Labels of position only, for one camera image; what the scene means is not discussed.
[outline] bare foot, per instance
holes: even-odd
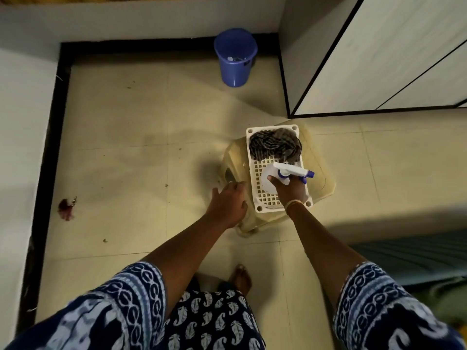
[[[242,264],[238,264],[235,267],[229,278],[229,282],[234,284],[237,290],[239,290],[244,296],[248,294],[252,287],[250,275],[248,274],[246,267]]]

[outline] sleeve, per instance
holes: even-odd
[[[149,350],[163,327],[166,297],[159,269],[134,263],[26,330],[7,349]]]
[[[459,333],[371,262],[347,277],[333,328],[348,350],[465,349]]]

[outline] beige floor tile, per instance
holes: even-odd
[[[467,125],[467,108],[436,111],[406,111],[361,116],[362,131],[382,131]]]
[[[244,264],[251,275],[253,288],[247,300],[267,348],[290,349],[279,243],[216,246],[202,262],[200,271],[226,280],[238,263]]]
[[[317,135],[314,140],[337,185],[334,194],[317,202],[311,213],[325,226],[378,216],[381,208],[362,134]],[[291,221],[277,227],[281,241],[298,239]]]
[[[303,118],[308,130],[313,135],[360,132],[360,121],[363,115],[344,115],[335,117]]]
[[[245,86],[226,86],[216,58],[169,64],[168,142],[234,140],[287,120],[277,59],[258,57]]]
[[[62,148],[166,144],[166,64],[137,55],[104,59],[73,66]]]
[[[466,201],[467,126],[365,132],[386,213],[427,211]]]
[[[289,349],[332,350],[333,342],[318,277],[300,241],[281,242],[289,309]]]
[[[167,238],[199,219],[211,201],[212,189],[221,188],[218,172],[227,141],[168,145]],[[248,238],[227,230],[219,245],[278,241],[277,228],[262,229]]]
[[[146,254],[45,261],[36,322],[51,316],[79,295],[96,288]]]
[[[67,259],[153,250],[166,238],[166,146],[61,152],[46,258]],[[78,197],[71,221],[63,198]]]

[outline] yellow translucent stool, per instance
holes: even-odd
[[[313,204],[334,193],[336,183],[331,177],[323,158],[317,152],[312,143],[312,135],[304,125],[300,125],[300,120],[288,120],[279,125],[298,125],[300,130],[300,142],[302,143],[303,167],[315,172],[313,178],[307,179],[308,192],[312,196]],[[247,141],[246,137],[235,140],[225,150],[224,158],[220,167],[220,179],[227,182],[246,182],[247,183],[247,215],[239,225],[240,233],[248,236],[256,229],[263,227],[271,222],[280,222],[288,218],[284,211],[268,212],[259,214],[254,210],[253,198],[251,193],[250,168],[248,164]]]

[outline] white spray bottle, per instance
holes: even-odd
[[[261,173],[260,182],[261,188],[269,194],[277,194],[276,187],[268,180],[268,176],[271,175],[280,180],[284,185],[289,185],[290,175],[299,176],[304,184],[306,184],[307,178],[313,178],[315,173],[305,168],[297,167],[294,165],[288,165],[286,163],[274,162],[267,165]]]

